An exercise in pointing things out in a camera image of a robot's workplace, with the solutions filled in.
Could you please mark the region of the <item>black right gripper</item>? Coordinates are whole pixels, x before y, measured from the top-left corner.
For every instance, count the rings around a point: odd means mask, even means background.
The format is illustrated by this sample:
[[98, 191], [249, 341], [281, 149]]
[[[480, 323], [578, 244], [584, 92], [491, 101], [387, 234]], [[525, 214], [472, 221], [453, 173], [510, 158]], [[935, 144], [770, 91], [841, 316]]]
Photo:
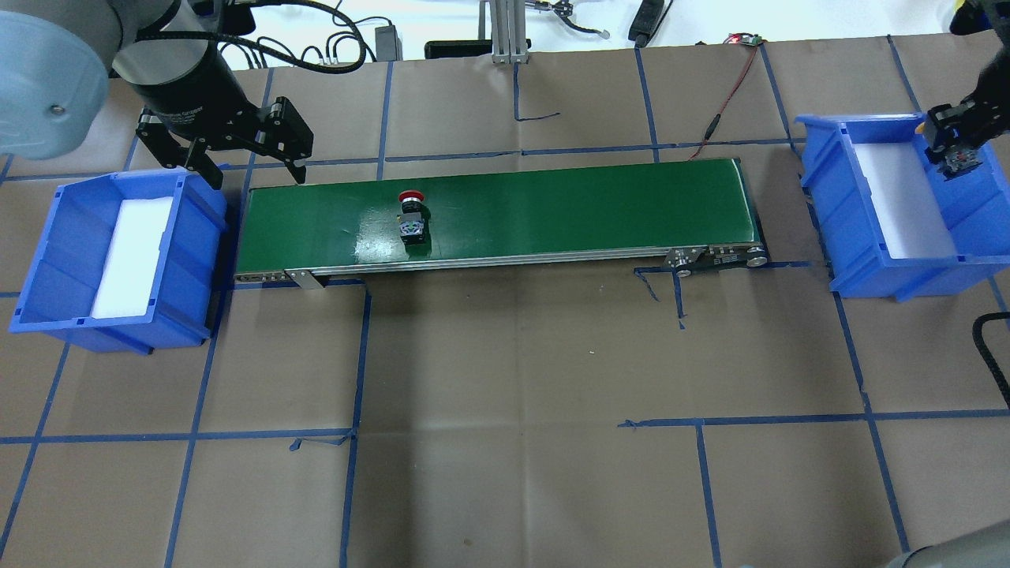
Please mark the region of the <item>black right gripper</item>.
[[966, 165], [964, 147], [978, 148], [1008, 130], [1008, 79], [978, 79], [960, 104], [932, 107], [925, 115], [925, 155], [932, 165]]

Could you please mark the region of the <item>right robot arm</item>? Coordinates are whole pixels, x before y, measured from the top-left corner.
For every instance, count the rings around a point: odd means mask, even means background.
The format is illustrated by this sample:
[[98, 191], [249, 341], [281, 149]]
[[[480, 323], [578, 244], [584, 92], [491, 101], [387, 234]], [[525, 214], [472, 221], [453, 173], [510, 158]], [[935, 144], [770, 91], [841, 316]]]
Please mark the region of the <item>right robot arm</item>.
[[992, 30], [1001, 48], [978, 75], [960, 104], [942, 104], [925, 114], [921, 134], [930, 164], [948, 179], [982, 165], [980, 150], [1009, 129], [1009, 16], [1007, 1], [963, 1], [950, 21], [955, 36]]

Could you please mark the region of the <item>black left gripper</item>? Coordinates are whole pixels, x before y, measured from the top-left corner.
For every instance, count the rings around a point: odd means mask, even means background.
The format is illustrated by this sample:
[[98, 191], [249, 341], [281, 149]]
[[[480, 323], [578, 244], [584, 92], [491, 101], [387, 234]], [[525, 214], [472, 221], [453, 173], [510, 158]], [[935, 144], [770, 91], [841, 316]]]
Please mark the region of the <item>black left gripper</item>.
[[144, 103], [136, 134], [161, 166], [181, 166], [221, 190], [223, 172], [207, 152], [246, 150], [306, 183], [314, 134], [287, 97], [260, 109], [245, 95], [144, 95]]

